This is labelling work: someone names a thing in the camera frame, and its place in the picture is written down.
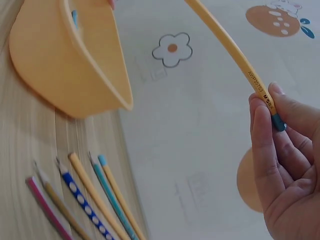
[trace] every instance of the white flower print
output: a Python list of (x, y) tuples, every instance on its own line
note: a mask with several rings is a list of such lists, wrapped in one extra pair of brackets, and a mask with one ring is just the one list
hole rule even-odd
[(180, 61), (191, 57), (193, 50), (189, 46), (190, 37), (185, 32), (177, 35), (167, 34), (160, 38), (159, 46), (152, 51), (152, 56), (167, 68), (178, 66)]

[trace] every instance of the wood grain surface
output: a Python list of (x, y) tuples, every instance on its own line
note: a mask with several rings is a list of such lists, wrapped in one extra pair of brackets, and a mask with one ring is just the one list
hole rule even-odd
[[(0, 240), (61, 239), (25, 184), (26, 177), (36, 175), (33, 160), (47, 173), (86, 229), (97, 240), (103, 239), (65, 186), (54, 162), (58, 156), (69, 168), (88, 202), (111, 229), (67, 158), (69, 152), (78, 154), (106, 205), (116, 216), (91, 167), (88, 150), (108, 158), (123, 196), (146, 235), (118, 113), (106, 112), (85, 120), (68, 118), (38, 97), (14, 70), (8, 36), (22, 3), (22, 0), (0, 0)], [(80, 239), (63, 221), (74, 239)]]

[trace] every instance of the light blue pencil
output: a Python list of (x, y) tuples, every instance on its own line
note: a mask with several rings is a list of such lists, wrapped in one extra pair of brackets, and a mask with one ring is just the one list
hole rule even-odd
[(101, 168), (98, 164), (97, 161), (95, 161), (92, 156), (91, 153), (89, 152), (89, 158), (93, 167), (93, 170), (97, 176), (97, 178), (99, 179), (99, 182), (105, 192), (105, 195), (107, 196), (107, 198), (109, 199), (109, 202), (111, 203), (111, 206), (114, 210), (114, 212), (116, 213), (116, 215), (118, 216), (121, 224), (123, 225), (125, 231), (128, 233), (129, 237), (131, 240), (139, 240), (138, 237), (136, 236), (135, 231), (133, 230), (133, 228), (131, 227), (130, 223), (128, 222), (124, 212), (122, 211), (121, 207), (119, 206), (118, 201), (116, 200), (109, 184), (107, 183), (107, 180), (104, 177), (104, 174), (101, 171)]

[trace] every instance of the hand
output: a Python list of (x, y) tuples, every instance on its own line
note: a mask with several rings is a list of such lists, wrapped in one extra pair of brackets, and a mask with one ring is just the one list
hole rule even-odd
[(115, 0), (108, 0), (108, 3), (110, 4), (112, 10), (115, 10)]
[(269, 92), (287, 130), (277, 132), (265, 103), (249, 98), (254, 177), (275, 240), (320, 239), (320, 110)]

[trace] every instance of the pink pencil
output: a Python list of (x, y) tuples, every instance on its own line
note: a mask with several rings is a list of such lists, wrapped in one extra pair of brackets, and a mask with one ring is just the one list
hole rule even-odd
[(55, 227), (63, 240), (74, 240), (74, 238), (67, 232), (65, 227), (61, 224), (59, 218), (55, 214), (53, 208), (50, 206), (49, 201), (46, 199), (44, 193), (41, 191), (39, 184), (34, 176), (28, 177), (25, 180), (34, 198), (42, 208), (44, 214)]

